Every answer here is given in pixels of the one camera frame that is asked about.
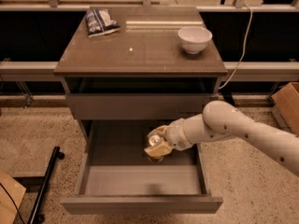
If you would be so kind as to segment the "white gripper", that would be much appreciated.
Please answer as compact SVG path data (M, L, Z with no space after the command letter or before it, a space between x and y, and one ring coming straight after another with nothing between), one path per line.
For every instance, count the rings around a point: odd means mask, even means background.
M192 143L186 137L183 128L184 119L178 119L171 122L168 126L162 125L148 134L148 139L165 139L166 142L156 144L152 147L146 147L145 152L152 158L158 158L168 155L172 149L183 151L192 147Z

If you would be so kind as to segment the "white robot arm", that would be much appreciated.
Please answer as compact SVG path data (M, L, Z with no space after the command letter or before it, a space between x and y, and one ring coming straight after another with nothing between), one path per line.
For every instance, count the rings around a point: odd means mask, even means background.
M299 137L249 118L223 102L208 103L203 112L177 119L148 134L145 152L160 160L173 150L189 149L201 142L241 138L295 175L299 175Z

